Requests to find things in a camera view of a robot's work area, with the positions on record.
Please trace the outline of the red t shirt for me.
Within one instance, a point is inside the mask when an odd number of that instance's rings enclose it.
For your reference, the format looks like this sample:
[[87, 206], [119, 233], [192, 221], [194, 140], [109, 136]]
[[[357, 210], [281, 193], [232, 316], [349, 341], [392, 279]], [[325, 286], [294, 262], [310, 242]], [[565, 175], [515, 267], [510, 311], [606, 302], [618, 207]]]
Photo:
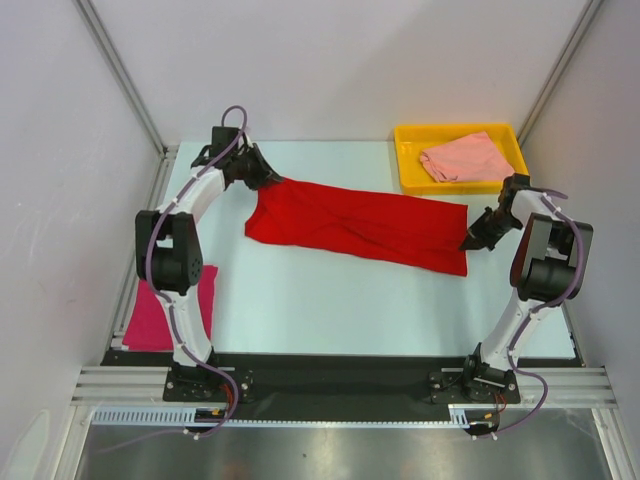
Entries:
[[459, 247], [467, 212], [461, 204], [287, 179], [258, 191], [245, 235], [465, 277]]

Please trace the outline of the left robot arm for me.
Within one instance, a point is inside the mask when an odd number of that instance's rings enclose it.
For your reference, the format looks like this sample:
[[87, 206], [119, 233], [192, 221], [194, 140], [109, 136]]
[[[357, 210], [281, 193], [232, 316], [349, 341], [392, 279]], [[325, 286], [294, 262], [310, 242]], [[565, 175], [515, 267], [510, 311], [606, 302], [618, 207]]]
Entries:
[[211, 142], [192, 162], [177, 193], [135, 217], [136, 270], [159, 300], [168, 324], [175, 364], [192, 368], [186, 387], [197, 398], [214, 397], [221, 376], [206, 366], [213, 346], [198, 302], [204, 260], [197, 225], [234, 182], [253, 191], [284, 181], [242, 128], [215, 126]]

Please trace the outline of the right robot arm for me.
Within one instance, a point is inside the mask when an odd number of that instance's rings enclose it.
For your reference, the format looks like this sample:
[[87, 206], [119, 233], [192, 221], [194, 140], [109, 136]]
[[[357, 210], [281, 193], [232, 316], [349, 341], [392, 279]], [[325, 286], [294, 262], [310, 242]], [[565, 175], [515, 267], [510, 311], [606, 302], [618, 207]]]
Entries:
[[527, 175], [514, 174], [503, 181], [498, 206], [485, 209], [459, 246], [461, 251], [492, 251], [507, 233], [522, 232], [509, 273], [510, 300], [479, 344], [482, 366], [461, 376], [462, 391], [473, 401], [484, 401], [497, 389], [497, 378], [489, 368], [513, 371], [539, 323], [575, 298], [582, 287], [594, 228], [572, 219], [554, 203], [565, 197], [533, 187]]

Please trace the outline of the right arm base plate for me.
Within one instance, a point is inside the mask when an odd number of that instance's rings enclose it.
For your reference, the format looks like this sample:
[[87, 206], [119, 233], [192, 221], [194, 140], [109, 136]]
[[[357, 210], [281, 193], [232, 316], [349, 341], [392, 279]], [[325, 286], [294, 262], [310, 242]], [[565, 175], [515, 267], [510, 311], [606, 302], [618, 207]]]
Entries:
[[435, 404], [490, 404], [505, 400], [507, 404], [521, 401], [513, 371], [488, 369], [471, 373], [463, 369], [443, 369], [427, 376], [429, 397]]

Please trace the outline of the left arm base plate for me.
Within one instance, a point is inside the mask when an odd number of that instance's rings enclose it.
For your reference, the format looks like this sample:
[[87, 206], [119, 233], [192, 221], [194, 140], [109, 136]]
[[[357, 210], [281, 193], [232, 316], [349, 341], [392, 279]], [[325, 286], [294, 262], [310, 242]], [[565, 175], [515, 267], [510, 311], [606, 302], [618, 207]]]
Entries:
[[214, 373], [201, 366], [184, 366], [171, 361], [166, 375], [162, 399], [166, 402], [202, 403], [221, 402], [227, 392], [239, 403], [253, 400], [253, 372], [247, 369], [218, 366], [212, 356], [208, 363], [225, 372], [229, 377]]

